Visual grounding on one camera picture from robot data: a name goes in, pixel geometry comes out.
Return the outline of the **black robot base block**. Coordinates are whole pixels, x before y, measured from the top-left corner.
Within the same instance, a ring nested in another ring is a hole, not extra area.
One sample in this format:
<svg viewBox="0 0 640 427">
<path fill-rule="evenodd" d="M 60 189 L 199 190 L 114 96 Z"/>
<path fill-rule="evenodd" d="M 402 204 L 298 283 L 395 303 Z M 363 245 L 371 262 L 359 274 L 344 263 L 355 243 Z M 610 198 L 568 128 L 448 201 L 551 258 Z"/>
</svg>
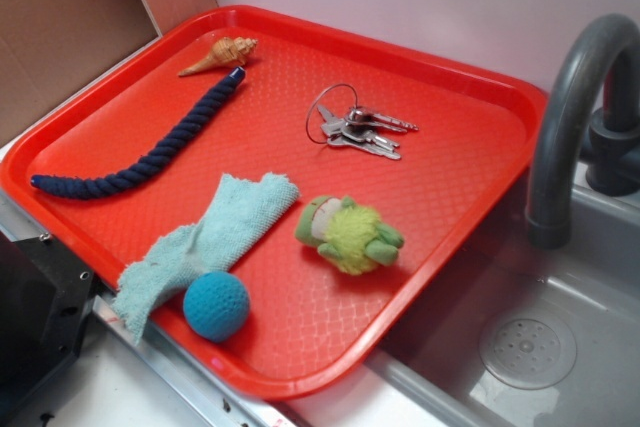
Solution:
<svg viewBox="0 0 640 427">
<path fill-rule="evenodd" d="M 79 356 L 94 272 L 57 239 L 1 237 L 1 416 Z"/>
</svg>

